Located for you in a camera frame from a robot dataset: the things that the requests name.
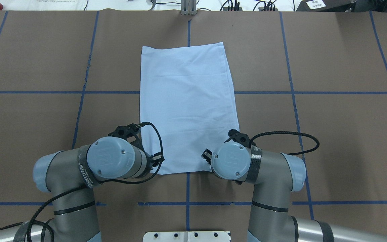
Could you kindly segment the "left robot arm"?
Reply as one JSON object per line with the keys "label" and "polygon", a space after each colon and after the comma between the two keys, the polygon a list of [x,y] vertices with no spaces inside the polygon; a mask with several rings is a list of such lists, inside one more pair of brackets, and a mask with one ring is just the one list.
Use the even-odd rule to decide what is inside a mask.
{"label": "left robot arm", "polygon": [[147,154],[141,142],[103,137],[93,144],[41,157],[33,180],[52,198],[31,219],[0,228],[0,242],[101,242],[93,189],[145,177],[163,151]]}

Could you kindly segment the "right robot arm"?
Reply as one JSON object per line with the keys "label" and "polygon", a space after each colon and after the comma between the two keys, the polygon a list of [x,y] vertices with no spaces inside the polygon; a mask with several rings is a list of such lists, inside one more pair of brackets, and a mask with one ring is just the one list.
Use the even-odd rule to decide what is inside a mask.
{"label": "right robot arm", "polygon": [[290,193],[300,191],[307,176],[296,156],[227,141],[202,158],[217,177],[254,185],[249,242],[387,242],[387,235],[290,216]]}

